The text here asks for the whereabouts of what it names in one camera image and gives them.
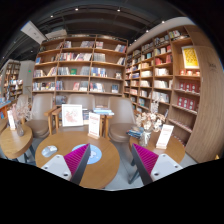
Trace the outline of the stack of books on chair arm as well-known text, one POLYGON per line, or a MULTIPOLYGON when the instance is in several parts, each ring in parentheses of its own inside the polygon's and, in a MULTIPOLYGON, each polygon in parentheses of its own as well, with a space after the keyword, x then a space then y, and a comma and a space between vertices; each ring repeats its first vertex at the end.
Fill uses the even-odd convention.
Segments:
POLYGON ((108 115, 108 116, 114 115, 114 112, 109 108, 94 108, 93 112, 101 115, 108 115))

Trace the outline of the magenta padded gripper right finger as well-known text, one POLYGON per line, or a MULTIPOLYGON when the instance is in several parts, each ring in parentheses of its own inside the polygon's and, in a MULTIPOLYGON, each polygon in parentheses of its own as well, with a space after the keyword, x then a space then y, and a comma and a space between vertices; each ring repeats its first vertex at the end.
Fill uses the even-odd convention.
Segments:
POLYGON ((182 169, 182 167, 167 154, 157 155, 135 143, 132 144, 131 152, 144 185, 182 169))

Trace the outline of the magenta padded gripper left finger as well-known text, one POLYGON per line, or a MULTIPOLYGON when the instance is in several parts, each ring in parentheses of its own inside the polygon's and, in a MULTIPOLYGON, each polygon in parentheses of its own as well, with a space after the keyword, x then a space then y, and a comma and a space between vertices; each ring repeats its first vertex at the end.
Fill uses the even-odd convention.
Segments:
POLYGON ((90 154, 90 145, 84 144, 65 156, 55 155, 42 169, 79 185, 90 154))

